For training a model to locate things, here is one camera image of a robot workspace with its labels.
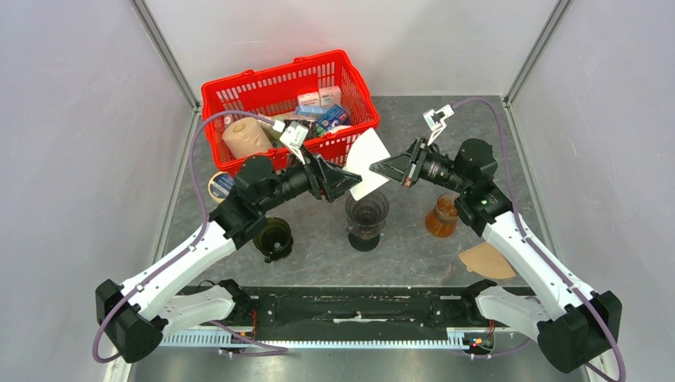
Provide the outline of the white paper coffee filter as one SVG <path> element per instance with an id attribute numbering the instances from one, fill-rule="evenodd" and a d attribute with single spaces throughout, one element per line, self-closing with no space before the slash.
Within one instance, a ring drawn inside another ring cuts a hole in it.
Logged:
<path id="1" fill-rule="evenodd" d="M 351 197 L 355 201 L 376 191 L 388 182 L 388 179 L 370 169 L 372 164 L 390 158 L 391 155 L 372 128 L 363 132 L 353 143 L 344 170 L 361 176 L 361 182 L 350 189 Z"/>

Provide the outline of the clear grey glass dripper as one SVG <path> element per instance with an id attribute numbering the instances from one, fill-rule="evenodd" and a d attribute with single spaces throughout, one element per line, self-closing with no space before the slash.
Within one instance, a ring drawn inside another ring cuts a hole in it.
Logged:
<path id="1" fill-rule="evenodd" d="M 373 191 L 358 201 L 350 194 L 345 203 L 346 231 L 362 239 L 379 236 L 388 210 L 388 199 L 381 191 Z"/>

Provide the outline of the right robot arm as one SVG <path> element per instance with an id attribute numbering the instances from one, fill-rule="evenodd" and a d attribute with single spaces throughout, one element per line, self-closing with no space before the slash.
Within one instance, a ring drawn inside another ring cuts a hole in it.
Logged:
<path id="1" fill-rule="evenodd" d="M 496 248 L 536 296 L 517 296 L 490 281 L 475 283 L 459 304 L 465 323 L 481 325 L 488 319 L 505 324 L 536 342 L 544 357 L 566 373 L 610 350 L 617 379 L 624 381 L 626 367 L 617 344 L 622 303 L 610 291 L 596 292 L 541 243 L 515 203 L 495 185 L 496 169 L 493 147 L 476 138 L 463 142 L 455 158 L 417 138 L 403 153 L 369 166 L 404 187 L 425 180 L 458 193 L 460 220 Z"/>

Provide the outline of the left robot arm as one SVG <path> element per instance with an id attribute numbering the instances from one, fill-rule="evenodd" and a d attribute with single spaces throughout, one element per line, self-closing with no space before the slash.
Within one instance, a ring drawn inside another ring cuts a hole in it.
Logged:
<path id="1" fill-rule="evenodd" d="M 303 193 L 332 202 L 362 180 L 319 154 L 303 149 L 301 155 L 302 161 L 284 170 L 276 170 L 264 156 L 247 158 L 228 196 L 204 214 L 199 228 L 181 247 L 122 283 L 107 279 L 98 285 L 95 361 L 104 364 L 121 357 L 135 363 L 152 353 L 164 337 L 191 326 L 224 319 L 231 325 L 245 322 L 250 313 L 248 297 L 233 281 L 196 294 L 180 292 L 202 271 L 261 236 L 269 225 L 268 211 Z M 114 345 L 117 356 L 100 356 L 102 337 Z"/>

